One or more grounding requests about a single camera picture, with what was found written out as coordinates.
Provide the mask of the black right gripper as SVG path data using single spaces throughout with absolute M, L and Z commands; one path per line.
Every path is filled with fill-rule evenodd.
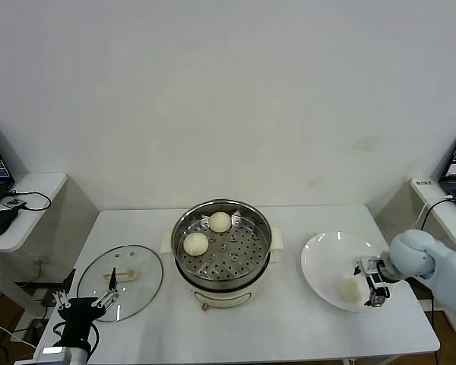
M 353 275 L 358 275 L 362 271 L 356 266 Z M 370 288 L 369 299 L 364 303 L 368 307 L 381 307 L 385 302 L 385 296 L 388 295 L 388 286 L 382 276 L 376 271 L 366 275 Z

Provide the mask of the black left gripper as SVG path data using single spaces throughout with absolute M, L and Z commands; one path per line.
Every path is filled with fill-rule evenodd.
M 106 308 L 110 308 L 119 297 L 116 267 L 114 267 L 105 294 L 98 299 L 73 298 L 68 301 L 75 272 L 76 269 L 73 268 L 60 288 L 53 293 L 59 308 L 58 313 L 65 321 L 61 338 L 55 343 L 56 346 L 90 346 L 88 339 L 93 321 L 104 316 Z

